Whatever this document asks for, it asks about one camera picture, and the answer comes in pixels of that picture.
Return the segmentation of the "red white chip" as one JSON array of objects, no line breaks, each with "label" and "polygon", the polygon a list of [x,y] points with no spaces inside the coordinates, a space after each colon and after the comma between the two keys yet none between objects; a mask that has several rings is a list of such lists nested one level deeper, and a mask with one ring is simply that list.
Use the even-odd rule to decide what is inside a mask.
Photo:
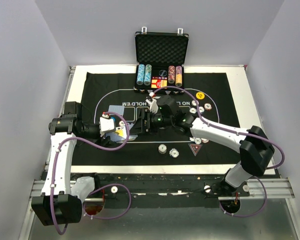
[{"label": "red white chip", "polygon": [[204,104],[204,109],[207,111],[210,111],[212,109],[212,105],[210,103],[205,103]]},{"label": "red white chip", "polygon": [[119,126],[120,127],[126,127],[127,126],[127,124],[126,123],[124,123],[122,120],[119,122]]}]

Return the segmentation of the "blue backed card deck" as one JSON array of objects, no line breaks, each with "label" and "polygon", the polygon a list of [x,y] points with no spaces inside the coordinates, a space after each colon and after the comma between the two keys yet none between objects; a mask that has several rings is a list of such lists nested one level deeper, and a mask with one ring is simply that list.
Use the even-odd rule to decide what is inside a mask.
[{"label": "blue backed card deck", "polygon": [[128,137],[128,141],[134,141],[137,137],[138,134],[133,133],[133,124],[130,124],[129,127],[129,137]]}]

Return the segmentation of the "blue white chip stack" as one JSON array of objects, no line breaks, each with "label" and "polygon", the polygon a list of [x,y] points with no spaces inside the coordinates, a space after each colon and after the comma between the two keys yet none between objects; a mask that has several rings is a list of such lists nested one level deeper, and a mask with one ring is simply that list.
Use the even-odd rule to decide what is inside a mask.
[{"label": "blue white chip stack", "polygon": [[169,156],[172,158],[177,158],[179,156],[179,151],[175,148],[170,149]]}]

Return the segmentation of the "yellow round blind button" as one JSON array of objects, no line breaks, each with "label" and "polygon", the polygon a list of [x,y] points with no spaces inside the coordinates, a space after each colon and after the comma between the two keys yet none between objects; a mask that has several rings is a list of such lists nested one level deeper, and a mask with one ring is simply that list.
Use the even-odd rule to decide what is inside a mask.
[{"label": "yellow round blind button", "polygon": [[200,92],[198,91],[196,94],[195,94],[195,97],[198,99],[198,100],[203,100],[205,98],[205,94],[203,92]]}]

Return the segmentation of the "triangular dealer button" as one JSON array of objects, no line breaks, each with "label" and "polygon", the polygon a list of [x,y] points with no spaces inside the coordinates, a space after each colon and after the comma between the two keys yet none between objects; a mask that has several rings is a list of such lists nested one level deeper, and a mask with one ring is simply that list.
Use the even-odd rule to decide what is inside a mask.
[{"label": "triangular dealer button", "polygon": [[193,155],[196,157],[202,147],[202,144],[189,143],[188,146]]}]

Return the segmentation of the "grey white chip stack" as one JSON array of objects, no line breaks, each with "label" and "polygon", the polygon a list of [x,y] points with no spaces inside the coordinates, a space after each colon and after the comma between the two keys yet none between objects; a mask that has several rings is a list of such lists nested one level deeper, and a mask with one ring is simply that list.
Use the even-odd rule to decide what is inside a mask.
[{"label": "grey white chip stack", "polygon": [[165,144],[160,144],[158,146],[158,152],[160,154],[165,154],[167,152],[167,146]]}]

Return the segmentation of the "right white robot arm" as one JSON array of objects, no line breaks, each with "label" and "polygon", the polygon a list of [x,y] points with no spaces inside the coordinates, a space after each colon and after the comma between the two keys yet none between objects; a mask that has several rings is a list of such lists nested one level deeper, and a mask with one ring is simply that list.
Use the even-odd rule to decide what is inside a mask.
[{"label": "right white robot arm", "polygon": [[131,128],[132,134],[154,134],[159,129],[172,128],[177,134],[207,139],[240,155],[239,163],[225,173],[221,182],[211,187],[217,196],[231,196],[251,177],[263,176],[275,153],[273,145],[258,126],[236,128],[204,119],[200,113],[181,110],[168,95],[148,96],[146,103],[149,108],[140,110]]}]

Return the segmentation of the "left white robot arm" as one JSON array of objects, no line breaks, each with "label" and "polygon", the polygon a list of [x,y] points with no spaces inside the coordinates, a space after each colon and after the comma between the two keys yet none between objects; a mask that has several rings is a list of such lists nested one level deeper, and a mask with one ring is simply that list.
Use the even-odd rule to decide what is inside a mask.
[{"label": "left white robot arm", "polygon": [[31,207],[44,226],[78,223],[87,196],[100,194],[101,185],[95,176],[79,177],[71,185],[71,165],[78,138],[95,140],[106,146],[102,137],[116,130],[115,120],[103,115],[99,123],[83,121],[83,105],[66,102],[63,114],[48,125],[51,141],[49,167],[40,196],[33,197]]}]

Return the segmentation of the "red card deck in case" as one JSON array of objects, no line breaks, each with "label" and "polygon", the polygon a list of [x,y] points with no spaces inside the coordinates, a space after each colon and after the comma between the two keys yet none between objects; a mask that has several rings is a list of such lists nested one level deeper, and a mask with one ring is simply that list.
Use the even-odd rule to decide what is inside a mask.
[{"label": "red card deck in case", "polygon": [[151,88],[159,89],[166,87],[168,85],[168,78],[162,76],[152,76],[151,77]]}]

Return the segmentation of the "black poker table mat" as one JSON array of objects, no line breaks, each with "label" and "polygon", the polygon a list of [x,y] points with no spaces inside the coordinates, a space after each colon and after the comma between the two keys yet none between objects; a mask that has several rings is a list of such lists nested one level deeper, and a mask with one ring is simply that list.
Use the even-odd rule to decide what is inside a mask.
[{"label": "black poker table mat", "polygon": [[[131,122],[145,105],[146,96],[135,92],[133,84],[135,74],[93,74],[86,73],[81,98],[82,119],[92,123],[94,117],[99,117],[109,109],[109,105],[125,107],[123,117]],[[203,92],[205,98],[202,105],[209,103],[211,110],[203,116],[211,121],[232,127],[240,125],[229,81],[225,73],[187,73],[184,75],[184,85],[188,94],[177,95],[175,100],[184,112],[191,107],[192,96]],[[165,154],[158,151],[159,145],[167,147]],[[170,149],[177,149],[179,156],[169,155]],[[240,156],[234,150],[208,142],[196,156],[189,147],[189,138],[177,134],[172,128],[160,129],[155,134],[139,135],[117,151],[104,151],[84,142],[78,142],[72,157],[75,166],[151,166],[151,165],[216,165],[236,164]]]}]

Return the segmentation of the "orange chip row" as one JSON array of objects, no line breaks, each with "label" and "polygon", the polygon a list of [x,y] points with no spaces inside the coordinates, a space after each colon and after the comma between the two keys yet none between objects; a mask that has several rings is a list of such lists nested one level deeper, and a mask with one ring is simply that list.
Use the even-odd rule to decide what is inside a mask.
[{"label": "orange chip row", "polygon": [[183,85],[183,68],[182,66],[175,67],[175,86],[181,87]]}]

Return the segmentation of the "teal grey chip row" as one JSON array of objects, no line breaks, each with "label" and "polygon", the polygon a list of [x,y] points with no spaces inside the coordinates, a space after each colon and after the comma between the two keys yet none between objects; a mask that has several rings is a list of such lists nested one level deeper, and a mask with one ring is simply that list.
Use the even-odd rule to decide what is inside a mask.
[{"label": "teal grey chip row", "polygon": [[149,86],[151,84],[151,79],[152,79],[152,66],[150,64],[147,64],[145,66],[143,84],[145,86]]}]

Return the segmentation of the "light blue chip row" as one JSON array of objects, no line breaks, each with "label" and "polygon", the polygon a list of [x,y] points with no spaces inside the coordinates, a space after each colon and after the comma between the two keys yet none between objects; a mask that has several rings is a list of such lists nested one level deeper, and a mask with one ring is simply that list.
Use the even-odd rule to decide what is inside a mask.
[{"label": "light blue chip row", "polygon": [[139,64],[137,68],[136,84],[142,85],[144,83],[144,78],[145,78],[145,65]]}]

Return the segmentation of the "black aluminium chip case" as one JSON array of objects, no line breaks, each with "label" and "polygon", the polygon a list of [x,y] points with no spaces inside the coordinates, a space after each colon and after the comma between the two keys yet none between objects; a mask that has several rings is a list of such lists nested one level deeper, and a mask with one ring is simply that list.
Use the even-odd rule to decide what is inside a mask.
[{"label": "black aluminium chip case", "polygon": [[[178,28],[176,33],[167,32],[150,32],[147,27],[142,27],[134,35],[135,53],[136,53],[136,70],[135,84],[133,90],[136,93],[148,94],[157,89],[159,93],[182,95],[184,93],[184,63],[186,59],[189,35]],[[151,65],[151,77],[166,77],[167,86],[161,88],[151,88],[151,85],[137,85],[138,65]],[[169,66],[182,66],[183,83],[177,87],[175,82],[168,82]]]}]

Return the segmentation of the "aluminium mounting rail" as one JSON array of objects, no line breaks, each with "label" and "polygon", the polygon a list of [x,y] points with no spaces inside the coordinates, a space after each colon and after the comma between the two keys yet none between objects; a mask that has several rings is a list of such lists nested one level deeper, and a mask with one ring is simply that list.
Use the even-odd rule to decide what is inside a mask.
[{"label": "aluminium mounting rail", "polygon": [[[199,190],[199,192],[203,191],[203,194],[206,197],[217,198],[219,201],[234,201],[237,200],[254,200],[254,199],[264,199],[265,192],[267,195],[267,199],[292,199],[295,197],[294,192],[292,190],[291,184],[287,178],[277,178],[277,179],[249,179],[243,186],[240,187],[236,191],[238,197],[236,197],[236,193],[233,193],[231,196],[218,196],[215,193],[212,193],[212,190],[209,189],[208,184],[204,185],[203,190]],[[35,180],[32,186],[32,190],[30,193],[30,199],[34,197],[40,197],[41,189],[44,185],[43,180]],[[137,197],[167,197],[167,196],[185,196],[190,197],[195,193],[194,190],[177,190],[175,192],[132,192],[130,189],[130,194],[132,199],[136,199]],[[101,202],[101,197],[94,197],[94,195],[88,195],[85,199],[85,202]]]}]

